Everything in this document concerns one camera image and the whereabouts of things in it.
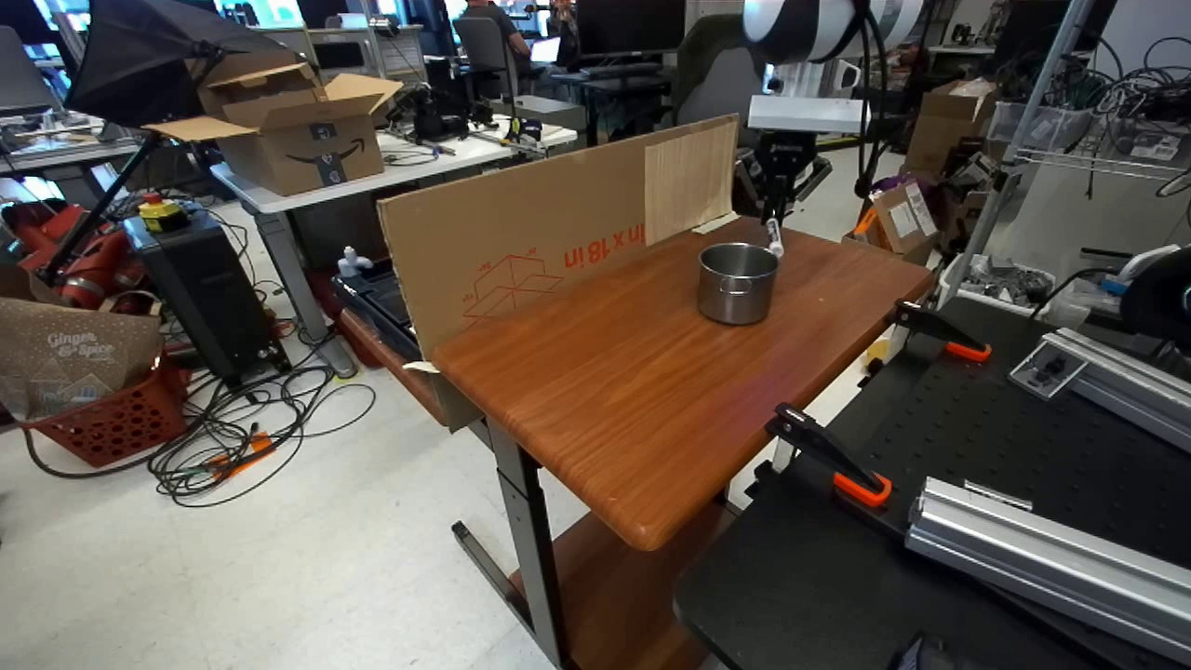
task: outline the red basket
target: red basket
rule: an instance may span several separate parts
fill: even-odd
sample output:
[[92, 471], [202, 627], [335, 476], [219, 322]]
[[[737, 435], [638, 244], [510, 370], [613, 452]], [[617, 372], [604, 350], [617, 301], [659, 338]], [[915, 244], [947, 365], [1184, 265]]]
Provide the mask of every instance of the red basket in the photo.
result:
[[140, 385], [30, 430], [102, 471], [188, 432], [188, 380], [183, 370], [163, 360]]

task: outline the table leg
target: table leg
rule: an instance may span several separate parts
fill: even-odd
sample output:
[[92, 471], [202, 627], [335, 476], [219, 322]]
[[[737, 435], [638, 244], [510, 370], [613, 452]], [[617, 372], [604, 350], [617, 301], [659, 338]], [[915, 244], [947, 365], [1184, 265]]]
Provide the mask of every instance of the table leg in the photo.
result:
[[510, 585], [510, 579], [499, 575], [492, 554], [480, 546], [480, 542], [467, 527], [454, 527], [454, 542], [497, 585], [497, 591], [515, 606], [515, 615], [520, 615], [520, 623], [529, 620], [529, 628], [544, 649], [544, 656], [554, 668], [571, 668], [547, 499], [535, 482], [540, 465], [497, 426], [488, 432], [488, 447], [497, 452], [499, 491], [510, 515], [510, 534], [515, 534], [518, 565], [520, 565], [520, 591]]
[[354, 375], [356, 365], [346, 354], [344, 338], [330, 334], [319, 301], [313, 300], [309, 285], [307, 285], [307, 270], [303, 270], [303, 251], [292, 228], [292, 216], [257, 216], [257, 233], [261, 244], [294, 301], [294, 316], [299, 316], [299, 334], [307, 345], [319, 345], [319, 358], [335, 370], [335, 375]]

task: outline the cardboard box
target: cardboard box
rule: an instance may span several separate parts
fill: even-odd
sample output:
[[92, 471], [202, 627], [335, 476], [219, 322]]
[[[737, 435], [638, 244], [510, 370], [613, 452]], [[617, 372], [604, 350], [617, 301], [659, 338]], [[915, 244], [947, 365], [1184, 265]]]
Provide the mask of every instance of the cardboard box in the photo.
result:
[[381, 203], [422, 354], [650, 244], [735, 219], [735, 146], [737, 122], [711, 118]]
[[402, 82], [338, 75], [329, 87], [303, 64], [210, 82], [210, 116], [157, 122], [178, 142], [219, 142], [236, 177], [303, 195], [384, 172], [376, 110]]
[[979, 140], [994, 116], [996, 87], [988, 80], [963, 80], [939, 87], [925, 99], [915, 133], [908, 142], [901, 172], [947, 180], [947, 161], [961, 140]]
[[925, 190], [915, 184], [905, 184], [877, 195], [848, 240], [889, 251], [912, 265], [926, 265], [939, 228]]

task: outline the floor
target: floor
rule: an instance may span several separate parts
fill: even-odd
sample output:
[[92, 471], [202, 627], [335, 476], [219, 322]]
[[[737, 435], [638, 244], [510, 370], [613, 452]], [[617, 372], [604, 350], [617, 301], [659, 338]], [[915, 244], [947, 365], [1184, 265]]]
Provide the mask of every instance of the floor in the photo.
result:
[[[853, 168], [798, 208], [792, 228], [843, 240], [858, 216]], [[309, 441], [261, 491], [178, 512], [133, 471], [52, 482], [19, 432], [0, 435], [0, 668], [3, 670], [394, 670], [547, 668], [529, 632], [459, 553], [452, 522], [515, 565], [492, 455], [442, 432], [389, 372], [360, 372], [376, 411]], [[822, 422], [848, 399], [843, 380], [812, 408]], [[366, 411], [351, 389], [315, 419], [335, 430]], [[52, 465], [72, 455], [39, 441]], [[281, 458], [226, 487], [250, 487]], [[583, 512], [547, 476], [552, 529]]]

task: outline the plastic crate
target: plastic crate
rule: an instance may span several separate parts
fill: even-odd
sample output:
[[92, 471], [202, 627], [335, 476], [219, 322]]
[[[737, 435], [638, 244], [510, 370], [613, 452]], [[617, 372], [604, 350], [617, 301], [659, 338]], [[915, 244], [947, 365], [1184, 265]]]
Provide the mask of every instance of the plastic crate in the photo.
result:
[[140, 385], [30, 430], [102, 471], [188, 432], [188, 380], [163, 360]]

